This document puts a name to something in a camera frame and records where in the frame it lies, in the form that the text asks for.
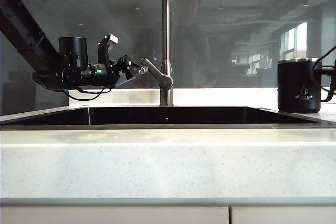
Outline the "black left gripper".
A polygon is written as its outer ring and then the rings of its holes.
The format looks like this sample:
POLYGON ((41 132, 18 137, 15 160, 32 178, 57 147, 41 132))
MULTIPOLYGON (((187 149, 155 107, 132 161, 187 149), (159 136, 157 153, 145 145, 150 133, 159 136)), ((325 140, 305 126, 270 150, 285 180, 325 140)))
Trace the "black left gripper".
POLYGON ((130 60, 128 55, 124 55, 118 59, 114 65, 114 77, 118 79, 115 83, 115 87, 119 87, 127 82, 135 80, 148 72, 148 67, 138 65, 130 60))

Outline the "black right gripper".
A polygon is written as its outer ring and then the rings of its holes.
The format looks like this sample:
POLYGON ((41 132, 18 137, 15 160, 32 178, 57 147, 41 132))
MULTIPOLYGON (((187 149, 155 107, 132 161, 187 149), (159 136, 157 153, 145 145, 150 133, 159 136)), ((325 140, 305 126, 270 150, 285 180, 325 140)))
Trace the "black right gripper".
POLYGON ((333 75, 331 77, 331 91, 333 95, 335 95, 335 88, 336 88, 335 68, 336 68, 336 60, 334 61, 334 66, 322 66, 321 68, 315 68, 313 70, 313 74, 332 74, 333 75))

